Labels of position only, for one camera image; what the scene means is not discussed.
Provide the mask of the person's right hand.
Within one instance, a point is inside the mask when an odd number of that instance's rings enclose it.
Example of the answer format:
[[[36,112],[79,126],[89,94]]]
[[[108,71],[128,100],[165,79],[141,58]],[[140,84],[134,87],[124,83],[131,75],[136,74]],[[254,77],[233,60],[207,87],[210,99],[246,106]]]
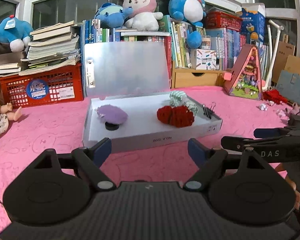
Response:
[[[275,167],[275,171],[283,172],[286,171],[287,175],[285,177],[286,182],[293,188],[296,194],[296,201],[295,201],[295,209],[300,209],[300,161],[296,163],[279,163]]]

